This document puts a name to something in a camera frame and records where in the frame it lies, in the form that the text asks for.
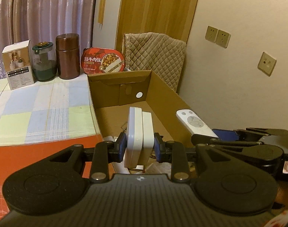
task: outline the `tablecloth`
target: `tablecloth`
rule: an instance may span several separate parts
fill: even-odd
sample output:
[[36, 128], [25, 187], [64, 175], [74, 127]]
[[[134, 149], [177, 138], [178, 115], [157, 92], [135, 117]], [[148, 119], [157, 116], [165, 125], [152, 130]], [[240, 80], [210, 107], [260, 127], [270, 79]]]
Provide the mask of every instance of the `tablecloth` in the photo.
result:
[[10, 90], [0, 79], [0, 146], [96, 135], [87, 75]]

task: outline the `green liquid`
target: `green liquid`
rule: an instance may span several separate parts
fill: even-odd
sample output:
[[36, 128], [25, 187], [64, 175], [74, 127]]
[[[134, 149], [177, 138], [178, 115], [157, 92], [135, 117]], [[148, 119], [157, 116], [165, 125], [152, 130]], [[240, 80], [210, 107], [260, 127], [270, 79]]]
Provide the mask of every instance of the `green liquid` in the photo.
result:
[[52, 67], [50, 69], [43, 70], [43, 71], [33, 69], [33, 73], [34, 73], [34, 75], [38, 81], [40, 81], [40, 82], [49, 81], [56, 76], [56, 73], [57, 73], [56, 61], [54, 61], [54, 60], [51, 60], [51, 61], [52, 61], [52, 65], [54, 65], [54, 67]]

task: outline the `white round hole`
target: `white round hole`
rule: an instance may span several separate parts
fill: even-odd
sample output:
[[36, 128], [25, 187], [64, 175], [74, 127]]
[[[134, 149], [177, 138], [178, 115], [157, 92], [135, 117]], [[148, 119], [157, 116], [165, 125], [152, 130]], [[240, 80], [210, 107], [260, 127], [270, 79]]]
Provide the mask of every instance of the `white round hole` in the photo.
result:
[[142, 92], [139, 92], [139, 93], [137, 93], [137, 95], [136, 95], [137, 98], [141, 98], [142, 96], [143, 96], [143, 93], [142, 93]]

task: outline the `thermos lid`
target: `thermos lid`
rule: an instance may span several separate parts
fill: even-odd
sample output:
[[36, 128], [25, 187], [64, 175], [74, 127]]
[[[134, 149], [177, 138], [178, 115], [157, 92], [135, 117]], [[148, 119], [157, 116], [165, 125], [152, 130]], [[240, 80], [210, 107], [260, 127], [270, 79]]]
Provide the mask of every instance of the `thermos lid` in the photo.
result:
[[40, 50], [52, 47], [54, 44], [52, 42], [41, 42], [33, 46], [33, 51], [35, 54], [40, 54]]
[[77, 33], [66, 33], [56, 37], [56, 49], [61, 51], [79, 48], [79, 35]]

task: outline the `purple curtain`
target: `purple curtain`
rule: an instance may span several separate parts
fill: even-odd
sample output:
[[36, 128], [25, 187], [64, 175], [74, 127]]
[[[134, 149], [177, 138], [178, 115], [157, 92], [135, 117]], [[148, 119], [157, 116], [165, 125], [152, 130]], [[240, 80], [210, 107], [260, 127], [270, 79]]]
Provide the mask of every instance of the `purple curtain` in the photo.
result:
[[42, 41], [55, 42], [56, 36], [63, 33], [78, 33], [81, 54], [92, 45], [95, 0], [0, 0], [0, 3], [1, 68], [1, 52], [14, 42], [30, 39], [33, 46]]

